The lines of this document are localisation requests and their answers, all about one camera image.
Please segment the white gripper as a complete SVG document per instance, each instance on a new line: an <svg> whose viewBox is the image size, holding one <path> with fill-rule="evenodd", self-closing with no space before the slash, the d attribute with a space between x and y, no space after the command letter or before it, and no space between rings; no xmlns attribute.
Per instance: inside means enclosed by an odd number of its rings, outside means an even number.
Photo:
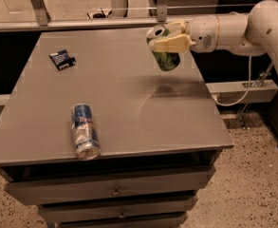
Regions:
<svg viewBox="0 0 278 228"><path fill-rule="evenodd" d="M202 53L213 52L216 49L219 20L214 15L196 16L188 23L185 21L167 23L165 28L170 34L179 35L152 40L150 49L153 52L183 53L190 49Z"/></svg>

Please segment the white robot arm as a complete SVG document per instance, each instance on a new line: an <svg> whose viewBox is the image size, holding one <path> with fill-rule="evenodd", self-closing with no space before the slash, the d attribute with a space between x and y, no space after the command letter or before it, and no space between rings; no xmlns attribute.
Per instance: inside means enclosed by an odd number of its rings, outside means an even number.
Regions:
<svg viewBox="0 0 278 228"><path fill-rule="evenodd" d="M226 50L240 56L267 54L278 75L278 2L264 0L248 14L200 15L157 25L147 32L147 44L164 58L188 49L196 53Z"/></svg>

